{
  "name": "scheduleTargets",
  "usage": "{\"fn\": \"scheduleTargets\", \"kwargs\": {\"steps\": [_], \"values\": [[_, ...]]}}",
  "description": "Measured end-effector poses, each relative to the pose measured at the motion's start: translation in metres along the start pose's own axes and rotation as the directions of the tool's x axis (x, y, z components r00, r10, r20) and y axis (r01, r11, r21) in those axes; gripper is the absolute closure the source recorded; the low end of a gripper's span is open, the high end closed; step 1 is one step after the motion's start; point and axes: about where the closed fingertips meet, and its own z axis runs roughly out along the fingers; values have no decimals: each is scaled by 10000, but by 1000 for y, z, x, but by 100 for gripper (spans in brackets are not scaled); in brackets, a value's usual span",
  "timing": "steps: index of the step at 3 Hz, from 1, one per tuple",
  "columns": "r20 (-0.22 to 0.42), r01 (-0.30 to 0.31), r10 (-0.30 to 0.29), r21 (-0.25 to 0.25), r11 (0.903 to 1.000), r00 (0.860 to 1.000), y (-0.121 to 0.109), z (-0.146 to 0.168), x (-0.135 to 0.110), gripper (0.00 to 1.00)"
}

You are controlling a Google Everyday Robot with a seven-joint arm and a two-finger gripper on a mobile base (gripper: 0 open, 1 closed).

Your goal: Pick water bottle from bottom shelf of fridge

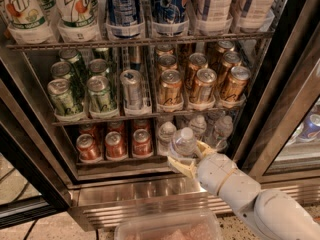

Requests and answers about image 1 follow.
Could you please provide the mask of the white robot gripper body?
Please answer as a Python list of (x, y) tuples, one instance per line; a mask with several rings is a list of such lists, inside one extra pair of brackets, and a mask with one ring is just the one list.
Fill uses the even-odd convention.
[(234, 213), (249, 205), (261, 192), (261, 185), (223, 154), (209, 154), (202, 159), (196, 179), (203, 189), (221, 198)]

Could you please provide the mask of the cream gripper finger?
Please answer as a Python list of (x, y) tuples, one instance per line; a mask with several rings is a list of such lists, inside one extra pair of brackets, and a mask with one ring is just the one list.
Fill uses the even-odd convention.
[(195, 159), (175, 159), (169, 157), (168, 165), (176, 173), (181, 173), (191, 179), (196, 178), (197, 166)]
[(195, 152), (199, 158), (204, 158), (209, 154), (214, 154), (216, 150), (202, 141), (197, 141)]

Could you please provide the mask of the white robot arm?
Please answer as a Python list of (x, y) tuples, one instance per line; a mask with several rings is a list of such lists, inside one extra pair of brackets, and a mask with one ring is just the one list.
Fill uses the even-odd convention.
[(222, 199), (261, 240), (320, 240), (320, 225), (292, 197), (266, 189), (242, 172), (226, 155), (199, 141), (186, 156), (170, 144), (168, 163)]

